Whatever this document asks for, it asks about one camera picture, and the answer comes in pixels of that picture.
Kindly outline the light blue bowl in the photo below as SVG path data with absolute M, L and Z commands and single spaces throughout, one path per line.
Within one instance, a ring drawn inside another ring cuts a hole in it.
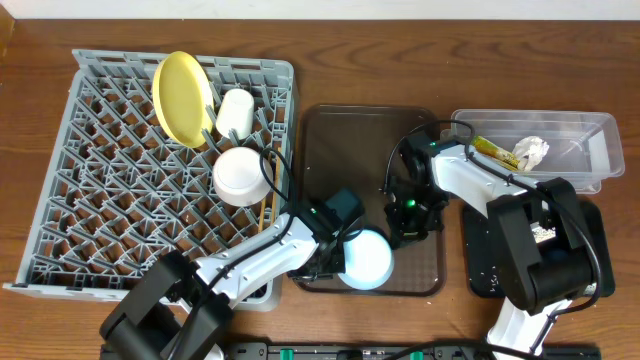
M 372 290 L 383 285 L 394 269 L 394 257 L 386 238 L 365 229 L 343 245 L 345 270 L 338 276 L 347 286 Z

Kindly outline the yellow green snack wrapper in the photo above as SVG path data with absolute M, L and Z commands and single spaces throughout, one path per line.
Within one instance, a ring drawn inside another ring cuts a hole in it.
M 493 158 L 501 166 L 511 171 L 518 170 L 518 165 L 520 163 L 519 159 L 513 153 L 497 146 L 488 139 L 482 136 L 475 136 L 472 139 L 471 144 L 477 152 Z

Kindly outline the pile of rice and nuts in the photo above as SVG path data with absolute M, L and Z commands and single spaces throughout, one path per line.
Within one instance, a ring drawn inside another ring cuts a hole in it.
M 536 242 L 545 244 L 551 241 L 556 235 L 555 229 L 545 230 L 539 225 L 532 228 Z M 499 284 L 498 270 L 493 264 L 492 253 L 489 247 L 484 247 L 474 240 L 472 243 L 466 244 L 467 270 L 469 274 L 469 286 L 471 290 L 478 296 L 483 298 L 503 298 L 504 292 Z M 595 284 L 589 285 L 583 292 L 583 296 L 593 295 Z

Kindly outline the white tissue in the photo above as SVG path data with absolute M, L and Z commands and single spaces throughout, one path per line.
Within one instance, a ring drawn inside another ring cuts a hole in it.
M 512 154 L 518 160 L 517 169 L 528 172 L 539 165 L 549 150 L 549 144 L 540 137 L 529 136 L 520 140 Z

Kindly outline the white paper cup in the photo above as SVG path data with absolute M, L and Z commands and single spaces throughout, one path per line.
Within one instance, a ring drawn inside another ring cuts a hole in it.
M 254 114 L 254 98 L 246 90 L 232 89 L 225 93 L 215 127 L 217 132 L 229 138 L 234 131 L 239 140 L 249 137 L 252 133 Z

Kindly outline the yellow plate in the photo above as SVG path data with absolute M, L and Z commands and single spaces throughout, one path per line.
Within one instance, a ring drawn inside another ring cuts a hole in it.
M 176 51 L 160 62 L 152 83 L 152 101 L 164 132 L 189 148 L 205 143 L 202 130 L 213 128 L 207 108 L 214 106 L 209 79 L 190 54 Z

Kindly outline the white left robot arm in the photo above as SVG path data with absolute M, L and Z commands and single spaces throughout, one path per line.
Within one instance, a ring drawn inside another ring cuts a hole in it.
M 273 224 L 229 250 L 157 260 L 102 323 L 103 359 L 221 359 L 219 339 L 235 307 L 285 273 L 304 279 L 344 271 L 343 244 L 365 213 L 342 189 L 293 204 Z

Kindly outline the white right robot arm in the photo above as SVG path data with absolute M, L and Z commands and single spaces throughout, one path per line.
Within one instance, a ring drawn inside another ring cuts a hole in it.
M 408 179 L 391 173 L 382 190 L 394 248 L 443 228 L 456 196 L 486 220 L 492 262 L 505 300 L 486 341 L 496 358 L 536 356 L 557 319 L 600 298 L 604 274 L 573 186 L 537 182 L 484 159 L 462 140 L 404 136 L 391 154 Z

